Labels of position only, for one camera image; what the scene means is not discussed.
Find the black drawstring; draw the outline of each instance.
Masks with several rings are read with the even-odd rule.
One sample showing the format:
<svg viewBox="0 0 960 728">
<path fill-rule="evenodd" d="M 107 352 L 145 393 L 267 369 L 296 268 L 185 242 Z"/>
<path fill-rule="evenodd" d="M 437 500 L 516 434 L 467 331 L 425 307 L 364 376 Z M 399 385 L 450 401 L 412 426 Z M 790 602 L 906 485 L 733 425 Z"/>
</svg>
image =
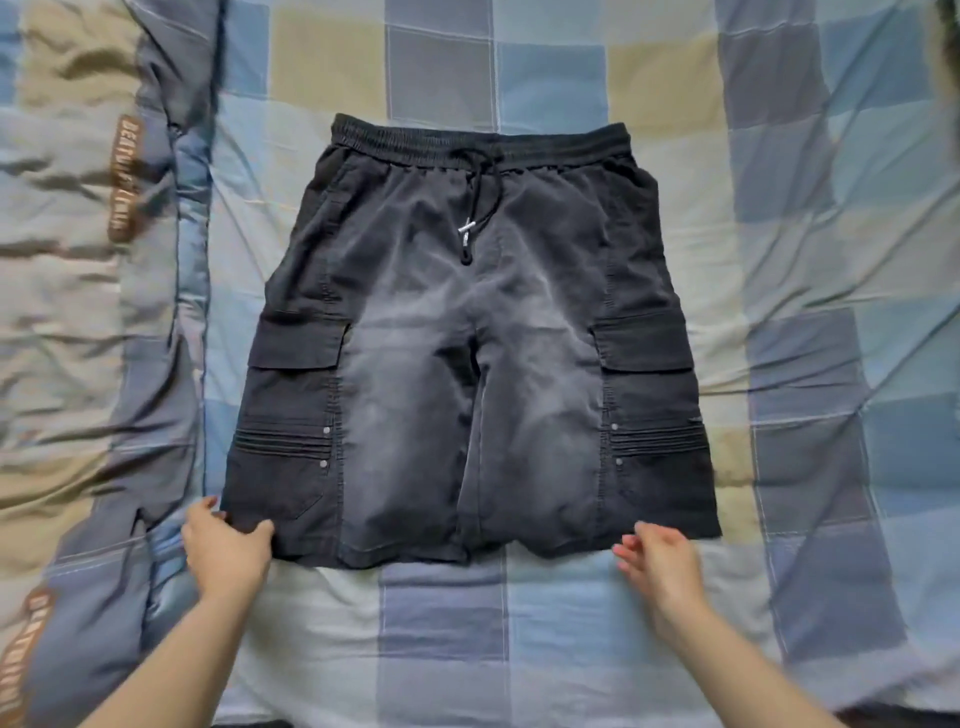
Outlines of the black drawstring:
<svg viewBox="0 0 960 728">
<path fill-rule="evenodd" d="M 500 168 L 496 165 L 496 158 L 491 157 L 483 150 L 463 147 L 451 150 L 450 155 L 452 157 L 463 157 L 469 161 L 472 166 L 470 175 L 472 176 L 473 190 L 470 197 L 470 210 L 467 221 L 462 227 L 457 229 L 457 232 L 463 236 L 461 238 L 460 262 L 464 265 L 470 265 L 470 263 L 473 262 L 472 236 L 490 222 L 493 214 L 497 208 L 500 207 L 500 202 L 503 200 L 503 179 L 500 177 Z M 483 180 L 484 172 L 487 171 L 488 168 L 496 183 L 496 197 L 493 200 L 491 208 L 487 210 L 482 217 L 478 218 L 477 208 L 480 205 L 481 181 Z"/>
</svg>

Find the bedsheet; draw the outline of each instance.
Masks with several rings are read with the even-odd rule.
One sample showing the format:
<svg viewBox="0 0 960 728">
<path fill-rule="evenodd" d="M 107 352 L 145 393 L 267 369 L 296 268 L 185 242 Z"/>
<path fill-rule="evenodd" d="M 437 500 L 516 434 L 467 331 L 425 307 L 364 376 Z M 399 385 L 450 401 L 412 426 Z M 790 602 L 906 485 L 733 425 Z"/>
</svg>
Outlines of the bedsheet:
<svg viewBox="0 0 960 728">
<path fill-rule="evenodd" d="M 0 726 L 74 724 L 189 605 L 182 506 L 222 488 L 263 282 L 336 111 L 624 121 L 701 382 L 711 599 L 831 706 L 960 710 L 954 16 L 0 0 Z M 218 722 L 274 717 L 716 724 L 609 555 L 516 548 L 467 569 L 276 563 Z"/>
<path fill-rule="evenodd" d="M 701 382 L 725 536 L 702 545 L 714 603 L 831 706 L 946 670 L 960 659 L 960 137 L 938 8 L 231 0 L 206 487 L 222 486 L 263 282 L 335 111 L 503 133 L 624 121 L 660 182 Z M 468 569 L 277 564 L 220 719 L 270 715 L 716 724 L 608 554 L 514 548 Z"/>
</svg>

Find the black cargo shorts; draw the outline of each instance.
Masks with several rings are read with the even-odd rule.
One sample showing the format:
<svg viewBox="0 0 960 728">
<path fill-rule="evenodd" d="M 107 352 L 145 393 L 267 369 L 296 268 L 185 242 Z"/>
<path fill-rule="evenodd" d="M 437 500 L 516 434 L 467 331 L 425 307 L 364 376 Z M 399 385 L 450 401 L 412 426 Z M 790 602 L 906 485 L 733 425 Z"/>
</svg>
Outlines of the black cargo shorts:
<svg viewBox="0 0 960 728">
<path fill-rule="evenodd" d="M 638 520 L 720 535 L 657 183 L 572 135 L 338 115 L 266 285 L 222 507 L 275 556 L 362 569 Z"/>
</svg>

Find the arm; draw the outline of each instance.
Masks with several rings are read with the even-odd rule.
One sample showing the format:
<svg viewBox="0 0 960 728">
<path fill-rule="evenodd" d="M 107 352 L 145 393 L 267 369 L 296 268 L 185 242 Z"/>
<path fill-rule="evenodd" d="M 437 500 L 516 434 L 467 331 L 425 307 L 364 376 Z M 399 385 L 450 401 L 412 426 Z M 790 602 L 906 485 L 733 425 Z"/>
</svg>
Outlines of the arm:
<svg viewBox="0 0 960 728">
<path fill-rule="evenodd" d="M 713 611 L 697 551 L 679 531 L 639 523 L 613 553 L 726 728 L 843 728 Z"/>
<path fill-rule="evenodd" d="M 81 728 L 208 728 L 227 685 L 253 600 L 270 564 L 273 525 L 249 535 L 205 498 L 187 511 L 183 542 L 201 597 Z"/>
</svg>

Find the pocket flap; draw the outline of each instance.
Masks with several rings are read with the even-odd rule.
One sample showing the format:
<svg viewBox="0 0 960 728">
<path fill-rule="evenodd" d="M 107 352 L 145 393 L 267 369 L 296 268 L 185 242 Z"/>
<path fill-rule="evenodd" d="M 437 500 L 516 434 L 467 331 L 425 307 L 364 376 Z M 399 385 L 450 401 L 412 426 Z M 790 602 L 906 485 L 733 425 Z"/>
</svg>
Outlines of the pocket flap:
<svg viewBox="0 0 960 728">
<path fill-rule="evenodd" d="M 676 372 L 693 369 L 686 321 L 679 308 L 624 319 L 602 319 L 593 337 L 604 369 Z"/>
<path fill-rule="evenodd" d="M 347 321 L 261 316 L 248 364 L 257 369 L 331 369 L 340 360 Z"/>
</svg>

